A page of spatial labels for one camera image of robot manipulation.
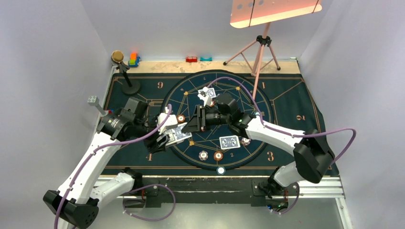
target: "pink music stand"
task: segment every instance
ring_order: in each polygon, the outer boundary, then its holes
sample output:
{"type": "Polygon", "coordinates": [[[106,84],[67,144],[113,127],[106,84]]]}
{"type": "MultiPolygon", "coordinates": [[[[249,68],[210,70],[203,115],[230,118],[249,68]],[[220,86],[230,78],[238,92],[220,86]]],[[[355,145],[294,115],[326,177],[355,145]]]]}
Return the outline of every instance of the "pink music stand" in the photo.
{"type": "Polygon", "coordinates": [[[304,14],[318,12],[322,9],[321,0],[234,0],[232,3],[231,25],[235,28],[245,28],[253,25],[266,23],[263,35],[256,37],[254,41],[244,47],[229,60],[224,62],[227,65],[236,56],[242,55],[249,68],[252,70],[251,75],[255,76],[255,86],[253,89],[253,98],[256,96],[257,84],[259,82],[260,70],[266,67],[274,60],[277,70],[280,70],[280,65],[273,48],[271,47],[271,39],[268,37],[268,30],[272,21],[292,18],[304,14]],[[250,48],[256,42],[259,42],[259,50],[257,51],[255,63],[250,66],[243,51],[250,48]],[[270,49],[273,58],[265,65],[261,66],[265,45],[270,49]]]}

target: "gray floor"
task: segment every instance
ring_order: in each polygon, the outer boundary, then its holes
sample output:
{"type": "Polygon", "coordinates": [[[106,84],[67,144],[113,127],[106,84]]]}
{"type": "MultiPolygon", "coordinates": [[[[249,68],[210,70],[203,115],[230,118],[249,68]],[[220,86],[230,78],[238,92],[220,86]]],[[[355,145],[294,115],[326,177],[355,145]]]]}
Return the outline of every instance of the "gray floor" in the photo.
{"type": "MultiPolygon", "coordinates": [[[[138,215],[158,218],[169,212],[162,208],[139,209],[138,215]]],[[[285,215],[270,214],[267,208],[244,204],[177,204],[173,214],[159,222],[145,222],[122,214],[122,201],[102,209],[90,229],[342,229],[335,199],[302,198],[285,215]]]]}

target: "red toy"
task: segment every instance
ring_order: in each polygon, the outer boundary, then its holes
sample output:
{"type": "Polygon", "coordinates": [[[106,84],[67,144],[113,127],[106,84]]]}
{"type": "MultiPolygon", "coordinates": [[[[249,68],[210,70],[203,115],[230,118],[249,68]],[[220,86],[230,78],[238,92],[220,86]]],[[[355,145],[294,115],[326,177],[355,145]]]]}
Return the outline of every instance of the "red toy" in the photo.
{"type": "Polygon", "coordinates": [[[186,57],[186,62],[197,62],[198,58],[196,56],[186,57]]]}

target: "pink board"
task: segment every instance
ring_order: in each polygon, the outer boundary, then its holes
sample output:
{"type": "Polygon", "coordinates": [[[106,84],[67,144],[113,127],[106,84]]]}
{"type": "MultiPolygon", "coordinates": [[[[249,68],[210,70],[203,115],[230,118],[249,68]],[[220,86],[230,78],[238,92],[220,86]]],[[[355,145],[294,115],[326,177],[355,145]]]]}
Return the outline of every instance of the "pink board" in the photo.
{"type": "Polygon", "coordinates": [[[321,0],[234,0],[231,25],[244,28],[318,12],[321,0]]]}

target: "black stand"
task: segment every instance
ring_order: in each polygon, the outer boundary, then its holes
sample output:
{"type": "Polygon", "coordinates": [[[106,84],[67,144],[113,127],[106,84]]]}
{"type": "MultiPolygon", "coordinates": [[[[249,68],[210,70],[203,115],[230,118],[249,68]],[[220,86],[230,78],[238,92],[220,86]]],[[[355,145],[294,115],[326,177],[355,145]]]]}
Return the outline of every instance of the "black stand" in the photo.
{"type": "Polygon", "coordinates": [[[124,76],[125,81],[127,84],[122,85],[122,92],[126,95],[135,95],[140,91],[140,82],[139,80],[129,79],[127,71],[129,70],[129,66],[124,64],[123,62],[118,64],[119,73],[124,76]]]}

